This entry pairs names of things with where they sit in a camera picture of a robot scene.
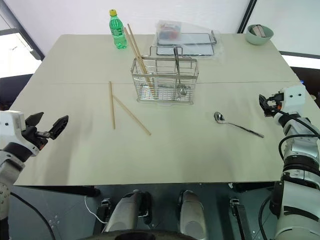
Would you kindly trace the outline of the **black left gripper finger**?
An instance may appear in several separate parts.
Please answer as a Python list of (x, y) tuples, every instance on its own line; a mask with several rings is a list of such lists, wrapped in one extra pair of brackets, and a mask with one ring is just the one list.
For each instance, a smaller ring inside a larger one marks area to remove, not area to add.
[(40, 122), (41, 118), (43, 117), (44, 112), (38, 112), (35, 114), (30, 115), (25, 119), (25, 125), (27, 128), (34, 128)]
[(55, 140), (66, 128), (69, 121), (69, 116), (65, 115), (59, 118), (53, 125), (52, 128), (49, 130), (50, 139)]

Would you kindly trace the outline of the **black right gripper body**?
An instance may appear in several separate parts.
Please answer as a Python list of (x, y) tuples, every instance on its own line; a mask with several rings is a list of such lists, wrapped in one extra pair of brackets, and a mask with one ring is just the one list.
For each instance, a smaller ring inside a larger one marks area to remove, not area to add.
[(274, 112), (274, 116), (282, 108), (282, 101), (284, 100), (284, 93), (276, 93), (267, 99), (269, 109)]

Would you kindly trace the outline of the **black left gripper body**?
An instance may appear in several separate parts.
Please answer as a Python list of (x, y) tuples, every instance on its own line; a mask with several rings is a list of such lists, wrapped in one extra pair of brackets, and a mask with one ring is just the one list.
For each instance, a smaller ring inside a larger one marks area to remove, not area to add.
[(26, 129), (21, 132), (22, 136), (30, 143), (35, 145), (39, 150), (42, 150), (48, 143), (48, 139), (54, 139), (51, 132), (38, 131), (35, 126), (26, 126)]

